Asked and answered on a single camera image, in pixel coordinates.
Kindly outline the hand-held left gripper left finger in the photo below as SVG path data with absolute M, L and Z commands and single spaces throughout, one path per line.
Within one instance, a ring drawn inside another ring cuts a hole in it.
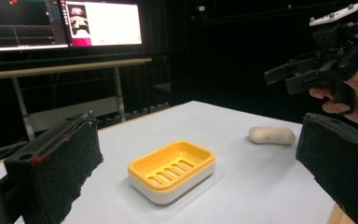
M 93 170 L 103 162 L 93 112 L 62 120 L 5 159 L 25 201 L 26 224 L 61 224 Z

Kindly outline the yellow and white soap dish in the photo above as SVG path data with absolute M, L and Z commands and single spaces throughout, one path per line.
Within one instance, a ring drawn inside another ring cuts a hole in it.
M 201 181 L 215 167 L 211 150 L 187 141 L 175 141 L 133 160 L 128 166 L 129 180 L 149 201 L 172 203 Z

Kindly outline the beige soap bar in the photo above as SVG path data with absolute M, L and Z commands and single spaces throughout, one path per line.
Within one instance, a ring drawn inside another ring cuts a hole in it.
M 296 141 L 295 134 L 287 127 L 255 126 L 249 130 L 249 138 L 255 144 L 290 146 Z

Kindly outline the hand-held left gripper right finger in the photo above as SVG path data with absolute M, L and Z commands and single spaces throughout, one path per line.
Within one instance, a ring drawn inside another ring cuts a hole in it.
M 296 159 L 358 224 L 358 130 L 337 119 L 308 113 L 303 119 Z

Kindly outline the bright computer monitor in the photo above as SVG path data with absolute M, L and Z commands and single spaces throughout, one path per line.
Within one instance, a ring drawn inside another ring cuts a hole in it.
M 103 0 L 61 0 L 70 47 L 141 45 L 136 4 Z

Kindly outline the dark computer monitor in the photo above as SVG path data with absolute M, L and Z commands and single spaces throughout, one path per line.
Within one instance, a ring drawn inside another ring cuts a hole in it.
M 0 51 L 67 48 L 59 0 L 0 0 Z

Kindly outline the white metal desk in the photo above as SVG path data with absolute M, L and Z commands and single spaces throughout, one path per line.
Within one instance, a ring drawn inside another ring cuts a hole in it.
M 132 58 L 1 70 L 0 79 L 12 83 L 26 136 L 33 140 L 59 119 L 87 109 L 99 116 L 117 113 L 124 121 L 120 69 L 151 61 Z

